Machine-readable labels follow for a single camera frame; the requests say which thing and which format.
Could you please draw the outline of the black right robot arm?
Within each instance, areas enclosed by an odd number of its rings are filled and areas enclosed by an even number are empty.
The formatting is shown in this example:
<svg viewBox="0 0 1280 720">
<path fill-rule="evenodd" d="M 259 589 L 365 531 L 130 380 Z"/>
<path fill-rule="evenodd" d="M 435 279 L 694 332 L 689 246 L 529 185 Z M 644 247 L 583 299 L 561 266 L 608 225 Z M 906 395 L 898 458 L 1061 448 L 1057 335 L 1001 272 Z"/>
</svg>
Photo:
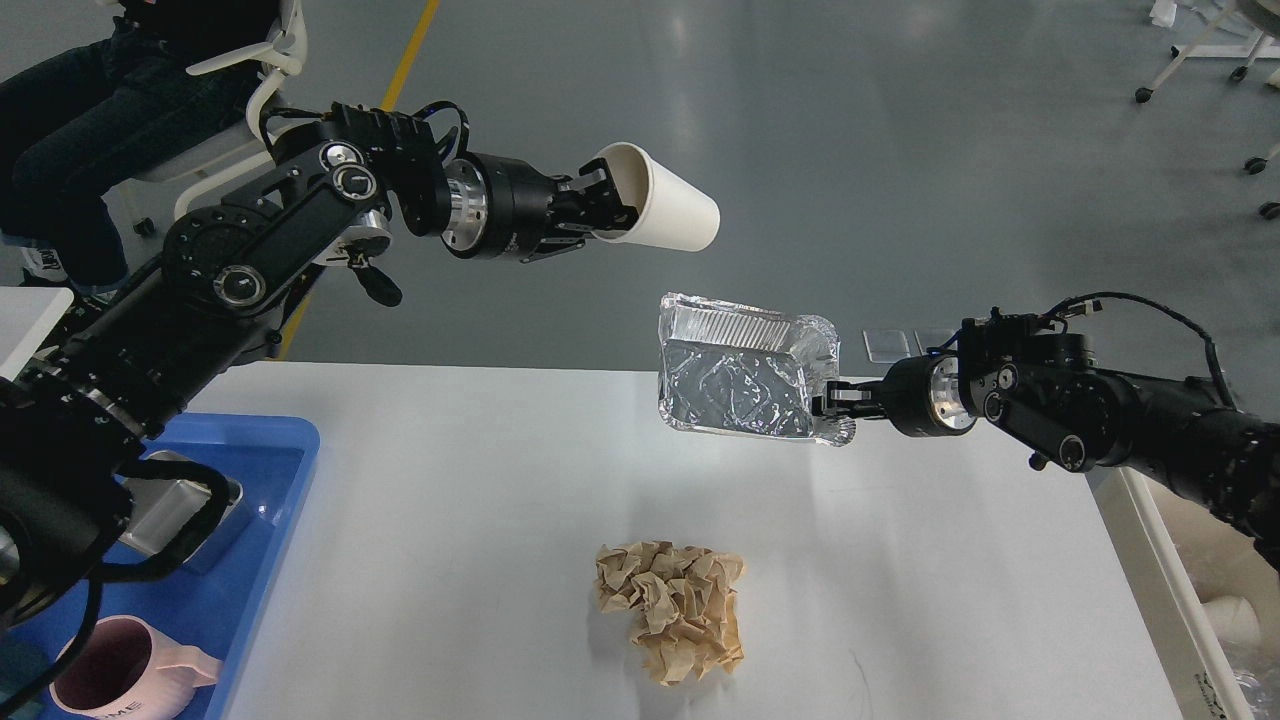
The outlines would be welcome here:
<svg viewBox="0 0 1280 720">
<path fill-rule="evenodd" d="M 1162 304 L 1157 313 L 1202 341 L 1207 375 L 1175 380 L 1098 366 L 1069 322 L 1106 299 L 1085 293 L 1043 313 L 993 307 L 878 380 L 826 383 L 810 413 L 844 424 L 882 419 L 909 437 L 961 436 L 984 420 L 1028 447 L 1034 470 L 1132 468 L 1206 509 L 1276 566 L 1277 423 L 1236 406 L 1212 337 Z"/>
</svg>

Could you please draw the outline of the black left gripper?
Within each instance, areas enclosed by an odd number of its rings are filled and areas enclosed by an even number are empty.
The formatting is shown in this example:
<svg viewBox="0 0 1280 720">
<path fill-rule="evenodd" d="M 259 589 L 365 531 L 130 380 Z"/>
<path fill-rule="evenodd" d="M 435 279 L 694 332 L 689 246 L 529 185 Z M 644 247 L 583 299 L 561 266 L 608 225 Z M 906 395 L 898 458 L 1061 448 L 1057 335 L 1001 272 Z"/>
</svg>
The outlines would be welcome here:
<svg viewBox="0 0 1280 720">
<path fill-rule="evenodd" d="M 579 172 L 573 178 L 544 176 L 515 159 L 456 158 L 444 168 L 451 217 L 442 242 L 458 259 L 527 264 L 636 224 L 640 213 L 623 201 L 605 159 L 594 158 Z"/>
</svg>

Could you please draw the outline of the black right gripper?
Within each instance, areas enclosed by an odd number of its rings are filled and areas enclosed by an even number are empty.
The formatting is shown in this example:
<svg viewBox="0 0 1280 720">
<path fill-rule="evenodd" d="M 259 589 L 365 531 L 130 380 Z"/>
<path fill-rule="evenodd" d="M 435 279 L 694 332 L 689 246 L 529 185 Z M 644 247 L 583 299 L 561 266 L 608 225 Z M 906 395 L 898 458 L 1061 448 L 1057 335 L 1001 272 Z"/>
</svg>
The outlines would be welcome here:
<svg viewBox="0 0 1280 720">
<path fill-rule="evenodd" d="M 828 380 L 820 400 L 812 404 L 814 416 L 887 419 L 909 437 L 964 436 L 977 423 L 963 402 L 954 355 L 906 357 L 882 380 Z"/>
</svg>

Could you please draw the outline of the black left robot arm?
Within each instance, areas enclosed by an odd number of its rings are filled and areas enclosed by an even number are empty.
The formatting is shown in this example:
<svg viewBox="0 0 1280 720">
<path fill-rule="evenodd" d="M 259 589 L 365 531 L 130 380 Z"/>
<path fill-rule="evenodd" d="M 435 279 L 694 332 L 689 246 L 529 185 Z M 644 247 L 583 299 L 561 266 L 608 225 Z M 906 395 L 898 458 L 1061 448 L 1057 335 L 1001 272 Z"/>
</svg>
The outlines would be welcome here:
<svg viewBox="0 0 1280 720">
<path fill-rule="evenodd" d="M 461 259 L 532 263 L 589 236 L 637 228 L 639 188 L 598 158 L 577 176 L 471 152 L 468 118 L 433 135 L 433 102 L 404 114 L 337 102 L 301 111 L 273 169 L 189 211 L 87 328 L 3 382 L 3 628 L 88 585 L 69 646 L 3 702 L 13 717 L 86 650 L 104 587 L 173 574 L 216 529 L 228 479 L 193 461 L 146 460 L 189 401 L 229 366 L 269 355 L 273 332 L 357 219 L 396 196 L 408 231 Z"/>
</svg>

